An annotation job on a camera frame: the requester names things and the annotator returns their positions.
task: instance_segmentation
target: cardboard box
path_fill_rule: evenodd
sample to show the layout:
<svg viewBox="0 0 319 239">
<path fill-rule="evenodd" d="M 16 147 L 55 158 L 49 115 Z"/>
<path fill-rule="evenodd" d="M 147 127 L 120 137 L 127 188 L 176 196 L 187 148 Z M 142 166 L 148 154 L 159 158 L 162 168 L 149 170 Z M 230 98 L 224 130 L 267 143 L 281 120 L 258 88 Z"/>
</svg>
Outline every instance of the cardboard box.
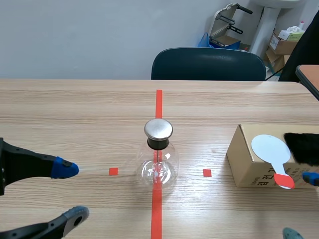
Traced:
<svg viewBox="0 0 319 239">
<path fill-rule="evenodd" d="M 274 170 L 270 163 L 261 160 L 252 150 L 251 142 L 254 137 L 269 134 L 281 139 L 284 134 L 319 133 L 319 125 L 269 125 L 269 124 L 240 124 L 227 150 L 227 157 L 237 187 L 271 187 L 279 188 L 274 180 Z M 291 156 L 284 164 L 285 171 L 290 175 L 296 188 L 314 188 L 302 179 L 303 172 L 319 172 L 319 167 L 307 164 L 297 164 Z"/>
<path fill-rule="evenodd" d="M 238 50 L 240 47 L 240 40 L 231 36 L 220 36 L 216 39 L 212 37 L 210 44 L 215 48 Z"/>
<path fill-rule="evenodd" d="M 283 68 L 289 59 L 289 55 L 276 55 L 270 48 L 266 51 L 266 61 L 268 62 L 268 67 L 271 69 L 272 73 L 279 71 Z"/>
<path fill-rule="evenodd" d="M 288 32 L 282 30 L 278 37 L 285 40 L 285 41 L 299 41 L 300 38 L 303 36 L 305 31 L 298 31 L 298 32 Z"/>
<path fill-rule="evenodd" d="M 270 38 L 269 48 L 272 49 L 276 55 L 291 55 L 297 43 L 297 41 L 282 40 L 274 32 Z"/>
</svg>

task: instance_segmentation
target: blue gripper tip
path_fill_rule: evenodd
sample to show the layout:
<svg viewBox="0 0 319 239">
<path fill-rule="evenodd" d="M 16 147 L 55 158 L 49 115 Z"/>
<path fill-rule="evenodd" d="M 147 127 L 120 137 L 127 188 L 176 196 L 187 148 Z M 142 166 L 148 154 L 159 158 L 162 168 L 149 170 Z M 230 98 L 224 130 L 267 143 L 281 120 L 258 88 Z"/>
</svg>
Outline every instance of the blue gripper tip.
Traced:
<svg viewBox="0 0 319 239">
<path fill-rule="evenodd" d="M 51 171 L 51 178 L 71 178 L 79 173 L 79 167 L 60 157 L 56 157 Z"/>
</svg>

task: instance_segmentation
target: white sink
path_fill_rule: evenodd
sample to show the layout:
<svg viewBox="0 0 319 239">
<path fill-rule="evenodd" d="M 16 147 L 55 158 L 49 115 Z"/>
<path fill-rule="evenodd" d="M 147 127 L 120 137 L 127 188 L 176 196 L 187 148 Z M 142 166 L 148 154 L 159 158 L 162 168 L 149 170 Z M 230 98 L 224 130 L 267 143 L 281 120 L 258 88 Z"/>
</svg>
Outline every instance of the white sink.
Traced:
<svg viewBox="0 0 319 239">
<path fill-rule="evenodd" d="M 256 4 L 271 8 L 294 8 L 304 0 L 253 0 Z"/>
</svg>

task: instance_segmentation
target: sink pedestal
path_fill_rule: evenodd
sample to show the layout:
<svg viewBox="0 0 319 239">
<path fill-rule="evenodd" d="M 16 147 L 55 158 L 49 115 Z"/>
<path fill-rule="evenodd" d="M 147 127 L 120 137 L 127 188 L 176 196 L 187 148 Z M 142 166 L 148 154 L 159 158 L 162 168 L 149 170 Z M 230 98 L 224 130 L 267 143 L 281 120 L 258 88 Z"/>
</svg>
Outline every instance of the sink pedestal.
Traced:
<svg viewBox="0 0 319 239">
<path fill-rule="evenodd" d="M 280 8 L 265 7 L 263 16 L 259 22 L 257 32 L 249 52 L 264 58 L 270 37 L 274 31 Z"/>
</svg>

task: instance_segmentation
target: red tape line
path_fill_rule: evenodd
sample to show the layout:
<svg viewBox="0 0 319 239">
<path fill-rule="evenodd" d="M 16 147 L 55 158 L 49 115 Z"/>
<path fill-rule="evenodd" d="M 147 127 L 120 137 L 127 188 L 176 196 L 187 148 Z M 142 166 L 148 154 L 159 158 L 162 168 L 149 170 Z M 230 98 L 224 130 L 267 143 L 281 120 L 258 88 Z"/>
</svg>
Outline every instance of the red tape line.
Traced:
<svg viewBox="0 0 319 239">
<path fill-rule="evenodd" d="M 156 110 L 155 117 L 162 118 L 162 106 L 163 106 L 163 91 L 156 90 Z M 159 151 L 159 162 L 161 162 L 162 154 Z M 154 152 L 154 163 L 157 162 L 157 151 Z M 153 191 L 152 191 L 152 222 L 151 222 L 151 239 L 161 239 L 162 231 L 162 216 L 161 216 L 161 181 L 160 179 L 154 179 Z"/>
</svg>

